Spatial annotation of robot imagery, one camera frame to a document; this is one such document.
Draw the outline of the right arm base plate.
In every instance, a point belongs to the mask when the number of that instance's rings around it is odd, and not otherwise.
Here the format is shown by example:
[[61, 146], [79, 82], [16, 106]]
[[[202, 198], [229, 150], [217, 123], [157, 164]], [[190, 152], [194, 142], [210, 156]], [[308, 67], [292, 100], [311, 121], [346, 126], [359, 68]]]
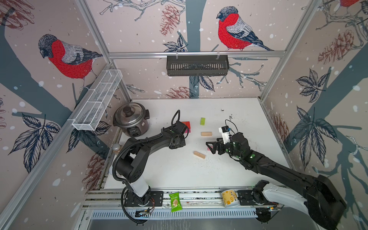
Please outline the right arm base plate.
[[241, 206], [277, 206], [278, 203], [271, 202], [267, 200], [263, 194], [264, 187], [269, 185], [266, 180], [260, 180], [252, 189], [250, 190], [238, 190], [237, 195]]

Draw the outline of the red block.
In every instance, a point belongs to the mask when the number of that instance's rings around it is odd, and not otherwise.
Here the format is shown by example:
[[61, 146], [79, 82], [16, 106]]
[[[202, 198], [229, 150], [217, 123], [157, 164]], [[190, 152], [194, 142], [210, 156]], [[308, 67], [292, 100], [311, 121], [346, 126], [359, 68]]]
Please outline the red block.
[[190, 122], [188, 121], [183, 121], [183, 123], [190, 129], [191, 128], [191, 125], [190, 125]]

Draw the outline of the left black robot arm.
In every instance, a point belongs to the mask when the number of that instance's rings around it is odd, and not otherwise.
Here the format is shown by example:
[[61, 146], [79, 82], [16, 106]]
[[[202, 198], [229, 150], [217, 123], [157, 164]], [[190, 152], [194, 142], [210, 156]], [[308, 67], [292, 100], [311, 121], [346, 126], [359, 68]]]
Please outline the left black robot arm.
[[141, 205], [148, 204], [151, 188], [141, 177], [148, 157], [162, 148], [174, 150], [185, 146], [187, 130], [186, 124], [176, 121], [162, 128], [158, 135], [139, 140], [129, 138], [112, 164], [113, 178], [125, 184]]

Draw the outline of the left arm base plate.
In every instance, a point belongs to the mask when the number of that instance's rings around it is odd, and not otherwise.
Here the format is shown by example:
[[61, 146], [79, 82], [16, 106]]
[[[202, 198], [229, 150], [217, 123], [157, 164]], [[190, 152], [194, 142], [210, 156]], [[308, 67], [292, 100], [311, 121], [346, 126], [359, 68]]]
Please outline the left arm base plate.
[[128, 191], [123, 198], [125, 207], [161, 207], [163, 205], [163, 191], [148, 191], [143, 197]]

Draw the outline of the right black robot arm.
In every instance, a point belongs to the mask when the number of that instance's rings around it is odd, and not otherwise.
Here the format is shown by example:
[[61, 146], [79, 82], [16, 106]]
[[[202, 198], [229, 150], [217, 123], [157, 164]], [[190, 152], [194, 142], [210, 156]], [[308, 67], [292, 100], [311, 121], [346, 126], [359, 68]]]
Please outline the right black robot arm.
[[334, 230], [347, 205], [332, 182], [325, 176], [314, 177], [284, 167], [249, 146], [248, 140], [238, 132], [229, 137], [206, 142], [213, 154], [228, 154], [246, 170], [268, 176], [283, 186], [260, 180], [247, 200], [259, 205], [268, 202], [283, 204], [309, 215], [326, 230]]

